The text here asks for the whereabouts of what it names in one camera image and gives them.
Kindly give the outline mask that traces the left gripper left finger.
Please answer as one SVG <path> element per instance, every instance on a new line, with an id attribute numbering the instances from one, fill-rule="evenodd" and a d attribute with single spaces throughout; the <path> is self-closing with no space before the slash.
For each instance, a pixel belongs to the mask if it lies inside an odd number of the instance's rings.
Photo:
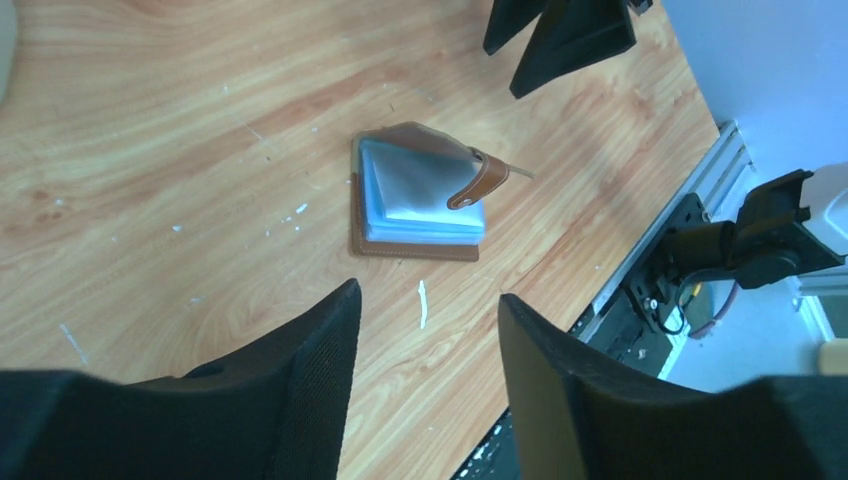
<path id="1" fill-rule="evenodd" d="M 362 312 L 356 280 L 181 377 L 1 374 L 5 479 L 333 479 Z"/>

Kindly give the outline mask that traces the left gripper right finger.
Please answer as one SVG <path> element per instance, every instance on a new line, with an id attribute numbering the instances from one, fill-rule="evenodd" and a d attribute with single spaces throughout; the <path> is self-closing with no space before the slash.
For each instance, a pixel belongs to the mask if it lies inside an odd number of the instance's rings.
<path id="1" fill-rule="evenodd" d="M 719 393 L 623 365 L 518 296 L 498 305 L 525 479 L 843 479 L 847 380 L 765 376 Z"/>

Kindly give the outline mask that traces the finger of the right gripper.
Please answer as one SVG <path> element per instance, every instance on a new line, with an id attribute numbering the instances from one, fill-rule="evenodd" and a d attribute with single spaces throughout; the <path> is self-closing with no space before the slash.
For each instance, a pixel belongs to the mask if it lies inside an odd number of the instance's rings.
<path id="1" fill-rule="evenodd" d="M 549 1 L 510 83 L 520 99 L 548 82 L 620 55 L 636 44 L 620 0 Z"/>
<path id="2" fill-rule="evenodd" d="M 546 0 L 494 0 L 483 39 L 483 50 L 494 55 L 547 5 Z"/>

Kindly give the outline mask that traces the brown leather card holder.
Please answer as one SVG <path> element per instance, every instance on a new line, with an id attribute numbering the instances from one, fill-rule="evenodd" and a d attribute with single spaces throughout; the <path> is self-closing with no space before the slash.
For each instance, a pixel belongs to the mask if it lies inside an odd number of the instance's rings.
<path id="1" fill-rule="evenodd" d="M 351 144 L 351 250 L 361 256 L 475 262 L 484 198 L 533 173 L 417 122 Z"/>

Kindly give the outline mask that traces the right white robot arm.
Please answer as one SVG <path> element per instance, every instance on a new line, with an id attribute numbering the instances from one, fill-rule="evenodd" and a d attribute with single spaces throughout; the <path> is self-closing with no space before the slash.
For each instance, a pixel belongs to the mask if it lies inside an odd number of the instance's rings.
<path id="1" fill-rule="evenodd" d="M 635 46 L 635 16 L 650 1 L 496 1 L 483 48 L 496 53 L 530 22 L 536 27 L 510 84 L 520 99 L 546 83 Z M 755 289 L 844 265 L 847 165 L 798 169 L 754 188 L 733 221 L 663 228 L 640 267 L 685 287 L 733 280 Z"/>

